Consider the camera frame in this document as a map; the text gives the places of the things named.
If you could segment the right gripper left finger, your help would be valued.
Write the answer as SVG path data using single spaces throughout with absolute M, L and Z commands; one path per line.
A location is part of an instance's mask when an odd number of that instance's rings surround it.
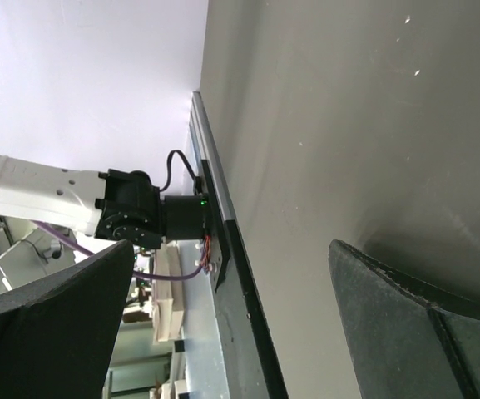
M 99 398 L 134 264 L 127 241 L 0 294 L 0 398 Z

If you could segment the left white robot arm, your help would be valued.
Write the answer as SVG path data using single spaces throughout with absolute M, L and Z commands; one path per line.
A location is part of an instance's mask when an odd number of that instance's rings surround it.
M 0 216 L 145 249 L 205 236 L 203 195 L 164 195 L 147 173 L 67 170 L 0 155 Z

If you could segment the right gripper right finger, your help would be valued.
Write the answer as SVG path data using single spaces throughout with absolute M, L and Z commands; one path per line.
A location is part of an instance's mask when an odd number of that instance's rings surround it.
M 480 398 L 480 303 L 341 240 L 328 257 L 363 398 Z

